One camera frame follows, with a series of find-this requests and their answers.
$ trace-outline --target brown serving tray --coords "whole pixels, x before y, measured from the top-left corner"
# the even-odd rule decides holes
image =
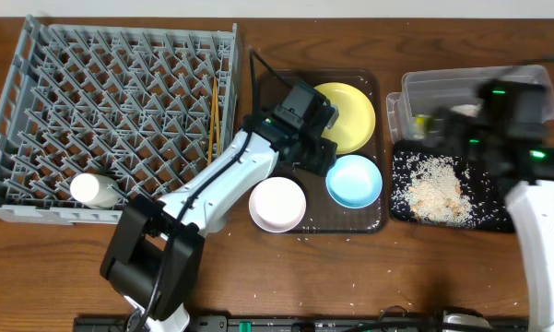
[[[383,190],[377,200],[365,208],[346,208],[328,194],[325,178],[304,170],[277,166],[272,176],[285,176],[296,181],[307,199],[307,211],[303,220],[289,233],[373,233],[379,231],[388,220],[388,196],[386,192],[389,177],[385,171],[383,155],[383,118],[379,99],[379,85],[375,77],[362,69],[322,69],[322,70],[277,70],[289,82],[302,79],[317,86],[327,82],[349,84],[365,94],[375,109],[375,131],[367,144],[350,153],[372,160],[383,177]],[[258,92],[261,106],[281,103],[288,95],[289,88],[277,78],[265,73],[258,79]]]

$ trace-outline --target tray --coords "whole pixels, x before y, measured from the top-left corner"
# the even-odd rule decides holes
[[[285,176],[296,181],[306,194],[307,210],[303,220],[289,233],[373,233],[387,222],[387,193],[385,191],[385,161],[383,157],[383,118],[379,104],[379,85],[375,77],[361,69],[324,69],[308,71],[278,70],[289,82],[302,79],[312,86],[327,82],[349,84],[365,94],[375,109],[375,131],[367,144],[352,154],[372,160],[383,177],[383,190],[377,200],[366,208],[339,206],[327,193],[325,178],[304,170],[277,167],[273,176]],[[260,102],[263,106],[281,103],[289,88],[275,77],[264,74],[258,79]]]
[[[206,167],[213,78],[232,139],[242,42],[233,31],[43,26],[27,17],[0,99],[0,219],[116,223]],[[217,144],[213,146],[217,155]],[[112,210],[74,200],[75,175],[113,178]]]
[[[416,215],[410,210],[409,204],[395,197],[397,193],[405,190],[409,185],[410,173],[416,170],[418,162],[409,165],[406,159],[411,156],[418,156],[418,160],[425,160],[429,157],[440,157],[432,148],[425,148],[415,141],[401,140],[394,144],[394,156],[392,162],[392,194],[391,213],[394,218],[401,221],[417,222]],[[504,201],[501,198],[497,181],[483,172],[481,165],[473,161],[464,161],[459,157],[453,157],[454,172],[461,182],[463,194],[471,197],[472,208],[471,222],[462,227],[450,225],[463,229],[474,229],[481,231],[515,232],[510,214],[506,210]],[[441,222],[425,222],[432,225],[442,225]]]

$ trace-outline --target transparent plastic container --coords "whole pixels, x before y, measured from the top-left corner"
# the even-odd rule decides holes
[[[495,78],[506,66],[431,70],[407,73],[402,78],[402,92],[387,96],[387,117],[394,142],[423,138],[416,125],[418,115],[433,113],[438,107],[480,104],[477,87]],[[541,84],[548,87],[548,98],[542,110],[543,122],[554,120],[554,91],[547,69],[542,65],[520,67],[503,80]]]

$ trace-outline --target plate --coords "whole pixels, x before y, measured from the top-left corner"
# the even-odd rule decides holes
[[[362,156],[339,158],[325,177],[330,196],[345,208],[371,205],[383,189],[383,178],[377,166]]]
[[[248,208],[252,220],[261,229],[283,232],[297,226],[306,205],[305,194],[296,183],[288,178],[274,177],[254,188]]]
[[[334,126],[322,137],[338,144],[336,154],[347,154],[361,148],[375,130],[375,110],[359,89],[344,83],[324,83],[315,87],[338,108]]]

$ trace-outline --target wooden table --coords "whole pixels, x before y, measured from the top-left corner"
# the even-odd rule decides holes
[[[379,79],[382,105],[409,71],[507,65],[554,53],[554,20],[41,21],[191,30],[230,30],[236,21],[245,46],[253,45],[275,68],[369,69]],[[22,22],[0,18],[0,93]],[[244,68],[239,117],[251,108]],[[554,66],[549,72],[554,82]],[[389,151],[387,123],[377,125],[385,128]],[[554,144],[554,124],[550,128]],[[244,196],[227,227],[207,238],[190,308],[233,315],[372,316],[399,304],[415,312],[453,305],[489,316],[528,314],[515,235],[391,221],[373,236],[276,236],[254,227],[247,201]],[[69,331],[79,314],[128,313],[129,305],[99,275],[113,230],[0,221],[0,331]]]

